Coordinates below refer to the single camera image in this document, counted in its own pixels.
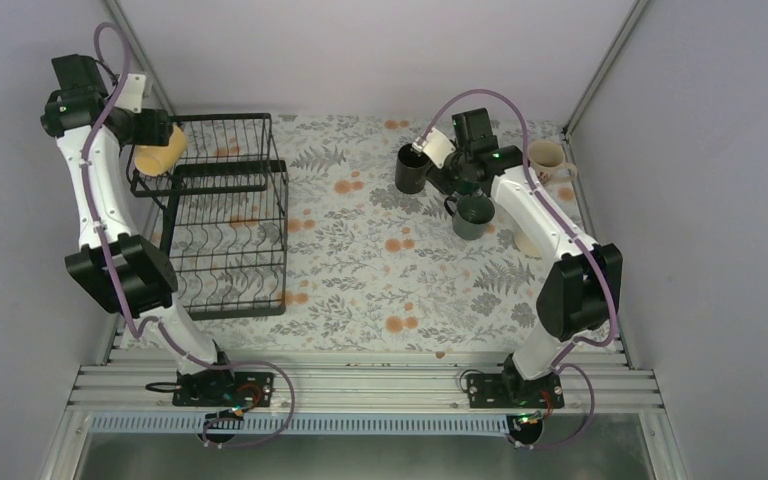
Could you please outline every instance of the metal extrusion bar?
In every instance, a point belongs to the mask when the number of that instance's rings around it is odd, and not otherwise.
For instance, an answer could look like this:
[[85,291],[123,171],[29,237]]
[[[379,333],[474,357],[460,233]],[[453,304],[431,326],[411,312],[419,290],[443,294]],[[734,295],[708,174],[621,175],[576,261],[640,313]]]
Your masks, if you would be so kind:
[[91,423],[90,412],[63,412],[48,457],[43,464],[40,476],[42,480],[71,479],[77,476]]
[[584,90],[584,94],[578,100],[578,103],[576,104],[570,119],[567,121],[567,124],[564,127],[564,133],[567,135],[572,135],[575,132],[578,124],[581,122],[581,118],[584,116],[584,112],[587,110],[587,107],[590,105],[590,102],[593,100],[596,92],[599,91],[599,88],[605,81],[605,77],[608,76],[608,72],[610,72],[611,68],[613,68],[617,58],[619,58],[620,54],[626,46],[626,43],[628,43],[628,39],[634,32],[634,29],[640,23],[640,19],[643,13],[646,11],[646,7],[649,5],[649,1],[650,0],[637,0],[634,2],[634,5],[632,5],[628,16],[625,18],[622,27],[620,27],[620,31],[617,32],[617,36],[614,38],[614,41],[608,48],[608,52],[605,54],[605,58],[602,59],[602,63],[599,64],[599,68],[596,69],[596,73],[593,75],[590,83],[587,84],[587,88]]
[[687,473],[666,412],[641,413],[640,426],[643,429],[643,438],[646,441],[655,479],[686,480]]
[[[566,135],[562,143],[564,148],[564,154],[573,165],[576,165],[575,155],[573,155],[572,145],[570,145],[570,137]],[[584,193],[584,186],[581,183],[581,177],[577,176],[572,182],[573,189],[575,190],[575,201],[578,204],[578,211],[581,213],[581,223],[584,231],[591,237],[598,239],[596,228],[593,225],[593,217],[590,215],[590,206],[587,203],[587,195]],[[639,364],[639,359],[635,356],[634,342],[629,341],[628,336],[623,333],[622,318],[619,313],[617,314],[617,328],[619,329],[620,338],[622,339],[621,345],[623,346],[623,352],[625,352],[625,358],[628,362],[628,367],[631,369],[636,368]]]
[[[297,412],[316,414],[519,414],[533,410],[470,409],[457,385],[460,373],[476,369],[497,373],[505,353],[339,353],[228,352],[233,359],[256,358],[281,365],[293,381]],[[654,374],[628,370],[622,353],[576,353],[593,382],[599,413],[663,412]],[[175,380],[174,362],[158,349],[111,352],[106,366],[82,367],[68,409],[92,411],[200,411],[172,406],[171,394],[144,389],[150,382]],[[584,381],[574,373],[561,377],[566,407],[558,414],[580,414],[589,407]],[[289,411],[286,383],[276,377],[272,406],[265,413]]]
[[163,85],[160,83],[160,77],[157,76],[157,73],[151,66],[151,62],[149,61],[145,50],[143,50],[140,41],[137,39],[137,34],[134,33],[131,23],[128,22],[128,17],[125,15],[125,11],[122,9],[122,6],[119,5],[119,0],[101,0],[101,4],[107,9],[113,22],[122,28],[125,36],[128,38],[128,43],[131,44],[131,51],[137,59],[137,62],[139,62],[140,67],[151,76],[151,79],[154,82],[153,91],[155,95],[157,95],[157,101],[160,102],[160,106],[169,112],[170,115],[175,115],[175,108],[172,107],[172,102],[169,101],[169,97],[166,95],[166,90],[163,89]]

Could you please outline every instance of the mounting plate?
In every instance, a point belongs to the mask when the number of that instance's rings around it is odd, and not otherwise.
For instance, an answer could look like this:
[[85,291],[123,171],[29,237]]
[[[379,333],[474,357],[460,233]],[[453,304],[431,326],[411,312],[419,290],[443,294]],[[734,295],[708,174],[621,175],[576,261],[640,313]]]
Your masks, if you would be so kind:
[[263,392],[260,401],[255,405],[258,408],[268,407],[272,400],[272,389],[275,382],[275,375],[269,372],[234,372],[233,395],[229,395],[225,400],[217,401],[215,398],[207,400],[193,398],[186,394],[182,389],[176,389],[172,395],[172,405],[176,407],[236,407],[245,403],[248,398],[251,399],[251,393],[248,389],[239,390],[240,387],[253,384]]
[[561,379],[555,374],[532,380],[528,385],[528,394],[516,400],[511,399],[508,388],[497,373],[471,373],[466,376],[466,389],[469,396],[469,408],[538,408],[545,409],[546,399],[541,391],[546,392],[552,401],[552,408],[564,406],[564,394]]

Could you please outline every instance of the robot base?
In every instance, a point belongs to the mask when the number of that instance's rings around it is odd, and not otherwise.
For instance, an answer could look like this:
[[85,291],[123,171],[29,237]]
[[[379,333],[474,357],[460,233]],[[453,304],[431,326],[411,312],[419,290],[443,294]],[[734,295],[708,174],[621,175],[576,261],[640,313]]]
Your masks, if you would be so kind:
[[550,373],[543,377],[526,381],[519,388],[519,394],[514,396],[511,389],[503,380],[502,374],[472,373],[466,376],[469,408],[539,408],[546,409],[546,399],[549,396],[552,408],[564,406],[564,394],[561,389],[561,379]]
[[[228,365],[225,352],[218,352],[216,365]],[[178,374],[172,395],[176,407],[268,407],[272,400],[275,375],[268,372],[204,370],[192,375]],[[257,404],[254,395],[259,394]]]

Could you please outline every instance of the mug handle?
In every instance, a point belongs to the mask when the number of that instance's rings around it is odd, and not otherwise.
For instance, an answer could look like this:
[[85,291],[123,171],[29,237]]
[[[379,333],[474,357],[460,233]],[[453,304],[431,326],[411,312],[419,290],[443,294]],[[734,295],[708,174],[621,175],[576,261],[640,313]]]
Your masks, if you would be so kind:
[[452,207],[449,206],[449,202],[450,201],[457,203],[457,200],[455,200],[454,195],[449,195],[448,197],[446,197],[445,200],[443,200],[443,207],[446,209],[446,212],[449,213],[449,216],[454,217],[455,216],[455,211],[452,210]]
[[569,172],[570,172],[569,175],[567,175],[566,177],[551,177],[551,178],[549,178],[549,181],[546,182],[546,185],[553,185],[553,184],[556,184],[556,183],[571,182],[571,181],[575,180],[575,177],[578,176],[578,167],[576,167],[575,165],[571,164],[570,162],[562,163],[560,168],[558,168],[558,170],[560,170],[561,168],[568,169]]

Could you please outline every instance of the black wire dish rack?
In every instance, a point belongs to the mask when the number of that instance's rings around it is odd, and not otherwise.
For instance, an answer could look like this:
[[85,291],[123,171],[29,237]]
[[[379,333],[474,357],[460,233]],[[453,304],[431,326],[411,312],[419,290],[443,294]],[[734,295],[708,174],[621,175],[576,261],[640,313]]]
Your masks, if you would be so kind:
[[193,320],[280,315],[286,310],[287,166],[268,113],[173,117],[186,152],[163,175],[128,160],[131,193],[160,207],[152,240],[178,273]]

